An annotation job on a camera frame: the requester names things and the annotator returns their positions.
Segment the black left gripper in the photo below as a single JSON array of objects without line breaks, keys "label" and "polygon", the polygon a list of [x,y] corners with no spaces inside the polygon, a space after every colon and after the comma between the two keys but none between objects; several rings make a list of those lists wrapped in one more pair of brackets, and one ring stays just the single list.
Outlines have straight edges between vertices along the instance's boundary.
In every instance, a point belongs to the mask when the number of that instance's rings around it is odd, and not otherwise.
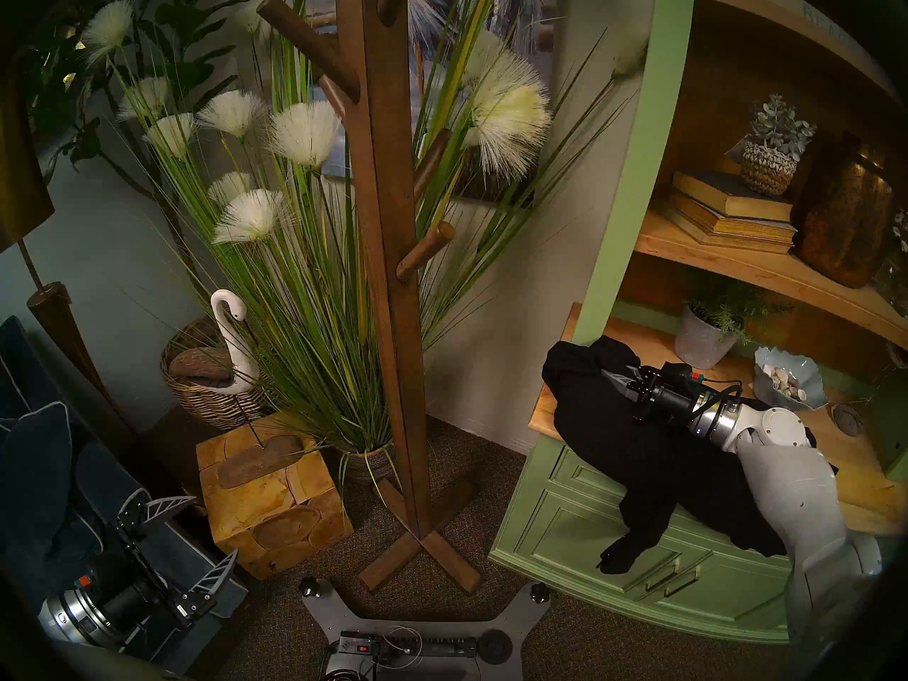
[{"label": "black left gripper", "polygon": [[214,607],[238,549],[188,586],[156,569],[141,548],[149,535],[168,530],[175,516],[194,504],[195,496],[183,495],[121,507],[113,530],[119,550],[97,556],[89,566],[89,597],[109,637],[127,637],[149,622],[187,632]]}]

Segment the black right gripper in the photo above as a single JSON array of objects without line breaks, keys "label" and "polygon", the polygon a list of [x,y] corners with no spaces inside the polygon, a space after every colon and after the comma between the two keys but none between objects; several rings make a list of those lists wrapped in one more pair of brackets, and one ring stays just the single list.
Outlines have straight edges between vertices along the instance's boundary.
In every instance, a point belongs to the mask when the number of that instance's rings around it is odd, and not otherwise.
[{"label": "black right gripper", "polygon": [[636,404],[632,412],[636,421],[646,421],[652,413],[661,411],[687,424],[710,392],[703,375],[683,362],[665,362],[661,368],[602,369],[601,373],[621,396]]}]

